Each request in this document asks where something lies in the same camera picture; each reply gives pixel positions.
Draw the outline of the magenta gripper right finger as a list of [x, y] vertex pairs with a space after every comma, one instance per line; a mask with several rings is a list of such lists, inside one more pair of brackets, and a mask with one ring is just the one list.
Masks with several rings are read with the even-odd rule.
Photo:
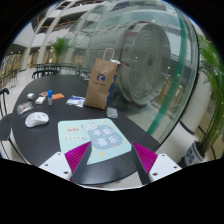
[[143, 185], [164, 178], [181, 170], [169, 156], [162, 153], [157, 155], [137, 143], [132, 143], [132, 157]]

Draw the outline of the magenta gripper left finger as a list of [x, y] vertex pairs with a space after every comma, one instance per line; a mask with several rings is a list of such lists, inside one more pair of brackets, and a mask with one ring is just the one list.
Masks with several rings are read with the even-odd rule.
[[67, 153], [56, 152], [41, 164], [40, 168], [70, 182], [80, 184], [91, 152], [92, 144], [87, 142]]

